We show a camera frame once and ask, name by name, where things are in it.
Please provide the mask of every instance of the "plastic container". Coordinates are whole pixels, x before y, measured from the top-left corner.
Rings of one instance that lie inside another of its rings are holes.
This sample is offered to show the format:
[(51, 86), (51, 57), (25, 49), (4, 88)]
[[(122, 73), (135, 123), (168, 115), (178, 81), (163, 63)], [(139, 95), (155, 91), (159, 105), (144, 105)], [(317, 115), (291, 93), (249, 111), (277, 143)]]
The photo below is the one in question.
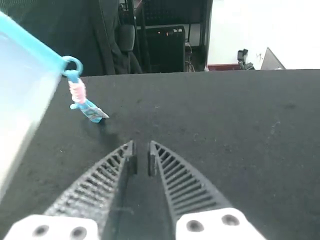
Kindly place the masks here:
[(66, 64), (0, 12), (0, 201)]

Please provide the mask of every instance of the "pink cord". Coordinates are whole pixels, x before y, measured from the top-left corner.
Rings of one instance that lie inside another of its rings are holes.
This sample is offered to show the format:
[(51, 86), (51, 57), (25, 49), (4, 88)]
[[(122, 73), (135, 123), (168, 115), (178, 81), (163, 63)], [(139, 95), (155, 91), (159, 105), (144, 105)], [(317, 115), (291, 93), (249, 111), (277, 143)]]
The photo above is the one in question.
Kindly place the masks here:
[(69, 82), (69, 89), (70, 89), (70, 93), (72, 95), (72, 100), (75, 103), (84, 104), (85, 101), (87, 100), (86, 86), (81, 81), (80, 78), (78, 80), (79, 80), (78, 83), (73, 83), (72, 81), (68, 81)]

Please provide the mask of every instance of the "desk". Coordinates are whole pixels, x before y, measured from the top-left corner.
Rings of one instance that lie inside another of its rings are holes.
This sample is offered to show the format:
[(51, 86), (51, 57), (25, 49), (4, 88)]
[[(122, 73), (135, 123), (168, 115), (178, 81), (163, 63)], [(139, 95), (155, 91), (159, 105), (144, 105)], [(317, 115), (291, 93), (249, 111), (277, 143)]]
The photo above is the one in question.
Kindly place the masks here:
[(42, 213), (78, 176), (134, 139), (119, 239), (167, 239), (160, 186), (147, 177), (156, 140), (207, 176), (268, 240), (320, 238), (320, 71), (84, 77), (105, 126), (69, 109), (63, 80), (0, 205), (0, 233)]

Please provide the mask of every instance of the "white wall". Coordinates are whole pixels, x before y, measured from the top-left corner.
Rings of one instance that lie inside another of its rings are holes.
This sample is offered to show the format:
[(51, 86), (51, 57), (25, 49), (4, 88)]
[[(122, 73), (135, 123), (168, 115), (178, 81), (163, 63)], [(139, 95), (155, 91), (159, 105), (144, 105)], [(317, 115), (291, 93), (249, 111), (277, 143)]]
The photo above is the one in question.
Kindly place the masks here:
[(287, 69), (320, 69), (316, 0), (213, 0), (208, 65), (236, 64), (237, 52), (259, 69), (269, 47)]

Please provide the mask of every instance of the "screw hole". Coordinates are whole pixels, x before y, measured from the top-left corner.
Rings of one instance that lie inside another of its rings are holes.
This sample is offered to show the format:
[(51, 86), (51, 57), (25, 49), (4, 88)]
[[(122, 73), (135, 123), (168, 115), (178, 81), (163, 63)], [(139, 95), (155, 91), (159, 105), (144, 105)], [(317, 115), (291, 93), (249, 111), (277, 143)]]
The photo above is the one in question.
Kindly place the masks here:
[(228, 226), (238, 226), (240, 224), (238, 218), (229, 214), (222, 217), (222, 222), (224, 225)]
[(42, 225), (42, 226), (38, 226), (34, 232), (33, 232), (33, 236), (34, 237), (42, 237), (43, 235), (45, 235), (49, 230), (49, 226), (48, 225)]
[(87, 230), (84, 227), (79, 226), (72, 230), (71, 239), (82, 240), (86, 237), (86, 235), (87, 235)]
[(189, 232), (195, 232), (195, 233), (199, 233), (205, 230), (201, 222), (197, 220), (188, 221), (188, 223), (186, 224), (186, 228), (188, 229)]

